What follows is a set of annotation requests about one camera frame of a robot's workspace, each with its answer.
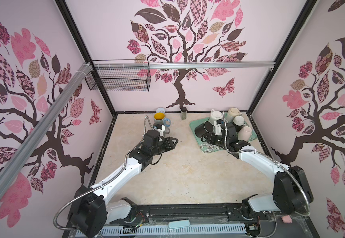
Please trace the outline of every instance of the black mesh basket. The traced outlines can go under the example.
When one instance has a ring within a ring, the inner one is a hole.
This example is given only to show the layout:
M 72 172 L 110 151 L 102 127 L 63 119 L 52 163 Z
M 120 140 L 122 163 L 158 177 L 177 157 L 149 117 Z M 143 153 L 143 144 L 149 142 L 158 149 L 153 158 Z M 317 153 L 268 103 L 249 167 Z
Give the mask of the black mesh basket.
M 90 90 L 99 90 L 96 80 L 101 80 L 105 90 L 149 91 L 151 75 L 148 60 L 95 60 L 94 72 L 90 72 L 85 80 Z

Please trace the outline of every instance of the pink wall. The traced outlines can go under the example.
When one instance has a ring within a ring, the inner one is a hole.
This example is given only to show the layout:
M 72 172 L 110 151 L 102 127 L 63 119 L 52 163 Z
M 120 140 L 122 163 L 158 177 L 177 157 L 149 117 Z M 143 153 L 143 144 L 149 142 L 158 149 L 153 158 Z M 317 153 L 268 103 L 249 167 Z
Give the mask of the pink wall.
M 243 61 L 273 61 L 304 2 L 304 0 L 94 0 L 89 2 L 78 0 L 68 1 L 68 5 L 94 60 L 134 59 L 144 56 L 149 60 L 156 57 L 156 62 L 190 62 L 188 56 L 192 53 L 193 62 L 199 62 L 206 57 L 218 61 L 221 56 L 235 53 L 238 53 L 235 57 Z M 158 12 L 160 17 L 137 14 L 142 9 L 147 9 L 146 12 Z M 192 31 L 181 27 L 179 33 L 182 36 L 180 36 L 178 31 L 168 32 L 164 28 L 165 26 L 178 28 L 179 22 L 187 22 L 184 21 L 186 16 L 193 23 Z M 146 44 L 141 37 L 138 39 L 134 35 L 131 21 L 134 22 L 137 36 L 147 34 L 143 38 Z M 137 24 L 141 24 L 143 30 L 138 32 Z M 221 40 L 229 40 L 219 43 L 223 28 L 227 24 L 230 24 L 231 28 L 224 33 Z M 235 30 L 241 31 L 236 39 L 231 37 Z M 201 34 L 203 37 L 195 40 L 194 37 L 198 32 L 204 32 Z M 228 42 L 232 42 L 230 44 L 233 47 L 220 46 Z M 198 48 L 189 49 L 193 44 Z M 218 58 L 214 57 L 217 50 L 220 52 Z M 183 53 L 183 57 L 175 59 L 180 53 Z M 219 74 L 206 69 L 197 69 L 198 72 L 181 70 L 180 77 L 174 79 L 174 69 L 171 69 L 168 72 L 160 72 L 162 75 L 167 74 L 165 81 L 157 80 L 155 76 L 159 73 L 154 70 L 151 72 L 149 92 L 109 91 L 108 94 L 117 111 L 155 110 L 157 107 L 168 106 L 172 107 L 167 108 L 167 111 L 177 111 L 182 106 L 187 107 L 188 110 L 211 108 L 220 110 L 229 107 L 247 110 L 267 69 L 228 70 L 229 72 L 224 71 Z M 194 72 L 196 79 L 191 77 L 187 80 L 185 76 L 189 72 Z M 226 95 L 219 95 L 214 88 Z
M 320 1 L 254 118 L 275 159 L 304 169 L 321 237 L 345 237 L 345 3 Z
M 0 170 L 81 64 L 52 0 L 0 0 Z M 88 182 L 110 121 L 83 81 L 1 199 L 0 237 L 62 235 L 53 216 Z

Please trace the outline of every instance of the blue mug handle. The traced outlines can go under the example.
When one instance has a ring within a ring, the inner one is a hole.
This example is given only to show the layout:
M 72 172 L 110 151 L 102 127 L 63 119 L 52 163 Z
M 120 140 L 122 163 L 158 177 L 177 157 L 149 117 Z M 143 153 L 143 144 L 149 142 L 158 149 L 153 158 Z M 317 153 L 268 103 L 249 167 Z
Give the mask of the blue mug handle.
M 164 126 L 169 127 L 169 126 L 171 125 L 171 121 L 170 121 L 170 119 L 165 118 L 165 119 L 163 120 L 163 124 L 164 124 Z

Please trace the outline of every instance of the pink butterfly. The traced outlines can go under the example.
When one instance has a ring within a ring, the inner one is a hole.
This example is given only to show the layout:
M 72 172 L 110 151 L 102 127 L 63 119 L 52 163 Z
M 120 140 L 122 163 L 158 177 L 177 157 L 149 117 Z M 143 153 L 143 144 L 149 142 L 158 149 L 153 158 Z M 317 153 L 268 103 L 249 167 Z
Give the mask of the pink butterfly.
M 93 102 L 93 100 L 90 100 L 90 104 L 92 105 L 92 109 L 93 109 L 93 116 L 90 117 L 89 120 L 89 125 L 92 125 L 93 123 L 98 123 L 100 122 L 100 116 L 99 113 L 101 112 L 101 109 L 99 106 L 96 106 L 96 103 Z
M 220 96 L 224 96 L 227 94 L 227 91 L 228 93 L 234 93 L 234 78 L 229 80 L 228 83 L 225 85 L 225 87 L 215 87 L 215 88 L 212 88 L 215 92 L 218 92 Z

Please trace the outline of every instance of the silver cable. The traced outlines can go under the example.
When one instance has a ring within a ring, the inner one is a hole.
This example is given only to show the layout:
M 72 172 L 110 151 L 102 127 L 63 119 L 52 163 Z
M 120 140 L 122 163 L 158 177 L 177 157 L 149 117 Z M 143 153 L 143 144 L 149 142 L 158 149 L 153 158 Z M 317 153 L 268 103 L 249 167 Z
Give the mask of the silver cable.
M 265 155 L 265 154 L 263 154 L 261 152 L 258 152 L 256 150 L 240 150 L 240 151 L 236 151 L 236 152 L 230 151 L 227 148 L 227 133 L 228 133 L 228 129 L 227 129 L 227 124 L 225 123 L 225 114 L 224 114 L 224 112 L 223 112 L 223 121 L 224 121 L 224 125 L 225 125 L 224 148 L 227 150 L 227 152 L 232 154 L 232 155 L 239 154 L 239 153 L 242 153 L 242 152 L 256 153 L 256 154 L 262 155 L 262 156 L 270 159 L 274 164 L 276 164 L 278 167 L 283 169 L 283 171 L 285 171 L 285 173 L 287 173 L 289 175 L 289 177 L 294 181 L 295 185 L 298 187 L 299 191 L 303 195 L 303 198 L 305 199 L 306 213 L 300 213 L 300 212 L 295 212 L 295 213 L 297 213 L 297 214 L 299 214 L 301 216 L 304 216 L 304 217 L 310 216 L 310 203 L 309 203 L 309 201 L 308 201 L 308 199 L 306 197 L 306 193 L 303 191 L 302 186 L 299 184 L 299 182 L 296 180 L 296 178 L 284 166 L 282 166 L 278 161 L 276 161 L 273 158 L 270 158 L 269 156 L 267 156 L 267 155 Z
M 274 235 L 274 233 L 276 232 L 277 230 L 277 218 L 276 218 L 276 215 L 273 213 L 273 217 L 274 217 L 274 222 L 275 222 L 275 225 L 274 225 L 274 230 L 272 231 L 272 233 L 270 233 L 269 235 L 267 236 L 250 236 L 251 238 L 269 238 L 270 236 Z
M 111 183 L 113 180 L 115 180 L 115 179 L 123 172 L 123 170 L 126 169 L 126 164 L 127 164 L 127 157 L 128 157 L 128 155 L 130 154 L 130 152 L 131 152 L 132 150 L 134 150 L 135 148 L 137 148 L 137 146 L 139 146 L 140 143 L 143 142 L 143 137 L 144 137 L 145 134 L 146 134 L 146 119 L 148 120 L 149 125 L 151 126 L 149 117 L 148 117 L 148 116 L 145 116 L 145 122 L 144 122 L 144 125 L 143 125 L 142 140 L 141 140 L 133 149 L 131 149 L 131 150 L 129 150 L 129 152 L 127 152 L 127 154 L 125 155 L 125 162 L 124 162 L 124 164 L 123 164 L 122 169 L 121 169 L 113 178 L 111 178 L 109 181 L 103 183 L 102 186 L 99 186 L 99 187 L 97 187 L 97 188 L 94 188 L 94 189 L 92 189 L 92 190 L 89 190 L 89 191 L 87 191 L 87 192 L 81 194 L 80 196 L 77 196 L 77 197 L 73 198 L 73 199 L 70 200 L 68 203 L 66 203 L 64 206 L 62 206 L 62 207 L 60 208 L 60 210 L 58 210 L 58 211 L 56 212 L 56 215 L 55 215 L 55 217 L 54 217 L 54 219 L 53 219 L 53 224 L 54 224 L 54 226 L 55 226 L 57 229 L 59 229 L 59 230 L 78 230 L 78 229 L 79 229 L 77 226 L 73 226 L 73 227 L 61 226 L 61 225 L 59 225 L 59 224 L 57 223 L 57 218 L 59 217 L 60 213 L 61 213 L 66 207 L 68 207 L 70 204 L 72 204 L 74 201 L 76 201 L 76 200 L 80 199 L 81 197 L 84 197 L 85 195 L 87 195 L 87 194 L 89 194 L 89 193 L 93 193 L 94 191 L 99 190 L 99 189 L 101 189 L 102 187 L 108 185 L 108 184 Z

